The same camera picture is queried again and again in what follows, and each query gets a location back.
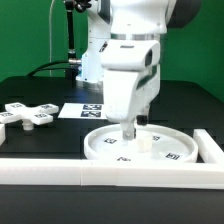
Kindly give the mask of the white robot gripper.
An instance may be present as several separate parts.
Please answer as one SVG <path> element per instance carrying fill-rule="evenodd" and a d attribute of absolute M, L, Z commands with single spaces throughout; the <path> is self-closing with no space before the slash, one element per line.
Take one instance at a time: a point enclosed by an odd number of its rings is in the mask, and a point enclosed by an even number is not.
<path fill-rule="evenodd" d="M 101 65 L 105 115 L 120 123 L 123 139 L 131 141 L 136 117 L 138 125 L 148 124 L 148 107 L 160 90 L 160 43 L 110 40 Z"/>

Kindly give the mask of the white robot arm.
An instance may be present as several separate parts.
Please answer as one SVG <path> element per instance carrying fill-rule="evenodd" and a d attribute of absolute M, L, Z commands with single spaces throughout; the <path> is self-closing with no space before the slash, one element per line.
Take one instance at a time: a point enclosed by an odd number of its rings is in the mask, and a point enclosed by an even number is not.
<path fill-rule="evenodd" d="M 202 0 L 84 0 L 88 47 L 78 83 L 103 92 L 106 118 L 125 140 L 148 122 L 160 90 L 161 38 L 189 24 Z"/>

